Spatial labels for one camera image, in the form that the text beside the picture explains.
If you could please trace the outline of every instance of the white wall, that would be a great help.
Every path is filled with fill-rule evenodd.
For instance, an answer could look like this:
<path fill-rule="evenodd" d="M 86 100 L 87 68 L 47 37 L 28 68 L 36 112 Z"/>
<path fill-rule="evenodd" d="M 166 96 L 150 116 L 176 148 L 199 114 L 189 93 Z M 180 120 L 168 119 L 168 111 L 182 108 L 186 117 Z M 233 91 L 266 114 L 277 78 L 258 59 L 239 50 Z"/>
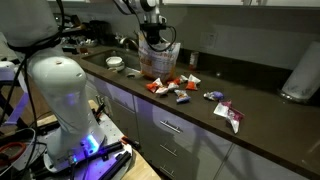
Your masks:
<path fill-rule="evenodd" d="M 294 69 L 309 44 L 320 40 L 316 10 L 162 6 L 160 11 L 176 27 L 177 39 L 186 49 L 286 69 Z M 113 3 L 69 4 L 66 12 L 83 21 L 105 20 L 113 32 L 129 36 L 138 29 L 135 17 L 122 15 Z M 212 48 L 202 46 L 206 33 L 217 35 Z"/>

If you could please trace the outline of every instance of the kitchen sink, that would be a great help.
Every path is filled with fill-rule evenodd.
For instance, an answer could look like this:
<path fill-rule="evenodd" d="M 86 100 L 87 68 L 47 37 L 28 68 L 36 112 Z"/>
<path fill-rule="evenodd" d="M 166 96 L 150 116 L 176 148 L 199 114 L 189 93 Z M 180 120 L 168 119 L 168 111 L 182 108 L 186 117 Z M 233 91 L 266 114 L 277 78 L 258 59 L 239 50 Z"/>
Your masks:
<path fill-rule="evenodd" d="M 127 52 L 125 50 L 111 49 L 103 51 L 97 54 L 91 54 L 89 56 L 83 57 L 82 59 L 90 63 L 96 64 L 98 66 L 104 67 L 110 71 L 115 71 L 114 69 L 109 69 L 106 63 L 106 59 L 111 56 L 119 56 L 125 63 L 125 68 L 117 73 L 126 76 L 128 78 L 140 78 L 143 75 L 140 73 L 140 62 L 137 53 Z"/>

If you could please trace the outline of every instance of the paper towel roll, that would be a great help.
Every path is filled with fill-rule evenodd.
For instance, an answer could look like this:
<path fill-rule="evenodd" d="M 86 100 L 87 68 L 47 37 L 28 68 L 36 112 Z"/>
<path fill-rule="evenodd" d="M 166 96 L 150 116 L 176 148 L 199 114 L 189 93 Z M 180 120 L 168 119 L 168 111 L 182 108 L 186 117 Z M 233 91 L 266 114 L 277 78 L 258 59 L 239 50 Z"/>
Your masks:
<path fill-rule="evenodd" d="M 282 88 L 288 95 L 308 100 L 320 86 L 320 42 L 312 42 Z"/>

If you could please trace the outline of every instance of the dark countertop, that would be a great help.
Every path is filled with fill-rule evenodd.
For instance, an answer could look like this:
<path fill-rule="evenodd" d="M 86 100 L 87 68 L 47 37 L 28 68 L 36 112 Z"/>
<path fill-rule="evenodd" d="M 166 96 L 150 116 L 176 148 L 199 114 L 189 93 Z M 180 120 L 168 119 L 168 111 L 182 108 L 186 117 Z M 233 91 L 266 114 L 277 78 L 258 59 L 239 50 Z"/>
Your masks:
<path fill-rule="evenodd" d="M 94 52 L 108 50 L 96 47 Z M 177 104 L 174 93 L 159 98 L 146 90 L 152 82 L 146 78 L 128 79 L 95 64 L 70 56 L 89 74 L 149 101 L 212 133 L 228 139 L 267 159 L 310 179 L 320 179 L 320 108 L 287 103 L 273 93 L 225 81 L 206 72 L 193 73 L 201 79 L 198 91 L 188 91 L 190 103 Z M 177 64 L 176 75 L 190 72 Z M 207 101 L 203 94 L 221 91 L 233 106 L 245 114 L 238 134 L 234 134 L 224 118 L 213 114 L 217 102 Z"/>

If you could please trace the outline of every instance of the candy wrapper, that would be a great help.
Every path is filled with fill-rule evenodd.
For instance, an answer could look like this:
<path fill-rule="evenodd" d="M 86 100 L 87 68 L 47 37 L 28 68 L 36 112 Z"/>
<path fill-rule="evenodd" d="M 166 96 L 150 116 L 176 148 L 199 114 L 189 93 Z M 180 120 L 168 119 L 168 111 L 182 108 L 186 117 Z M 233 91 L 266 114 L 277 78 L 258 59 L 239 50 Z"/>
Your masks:
<path fill-rule="evenodd" d="M 146 87 L 151 91 L 152 93 L 155 93 L 159 87 L 162 86 L 162 82 L 160 78 L 156 79 L 153 83 L 147 84 Z"/>
<path fill-rule="evenodd" d="M 213 113 L 225 117 L 231 124 L 233 132 L 238 133 L 240 120 L 243 119 L 244 114 L 231 107 L 231 101 L 220 102 Z"/>
<path fill-rule="evenodd" d="M 193 76 L 192 74 L 190 74 L 189 79 L 188 79 L 188 85 L 187 85 L 186 89 L 196 91 L 196 90 L 198 90 L 197 84 L 200 82 L 201 82 L 200 79 L 198 79 L 195 76 Z"/>
<path fill-rule="evenodd" d="M 243 114 L 238 110 L 230 107 L 228 111 L 227 121 L 231 124 L 234 133 L 238 133 L 240 120 L 243 118 Z"/>
<path fill-rule="evenodd" d="M 174 79 L 173 81 L 169 81 L 168 84 L 174 83 L 174 84 L 182 84 L 188 81 L 188 78 L 185 77 L 184 75 L 181 75 L 180 77 L 177 77 L 176 79 Z"/>
<path fill-rule="evenodd" d="M 224 98 L 223 94 L 218 91 L 207 92 L 203 97 L 211 101 L 221 101 Z"/>
<path fill-rule="evenodd" d="M 159 89 L 156 91 L 156 94 L 159 94 L 159 95 L 165 95 L 168 93 L 168 88 L 162 86 L 162 87 L 159 87 Z"/>
<path fill-rule="evenodd" d="M 178 88 L 179 88 L 179 85 L 177 85 L 177 84 L 175 84 L 173 82 L 168 85 L 168 90 L 169 91 L 173 91 L 173 90 L 178 89 Z"/>
<path fill-rule="evenodd" d="M 183 102 L 189 102 L 191 99 L 190 96 L 186 93 L 184 90 L 174 90 L 174 92 L 177 94 L 177 103 L 183 103 Z"/>

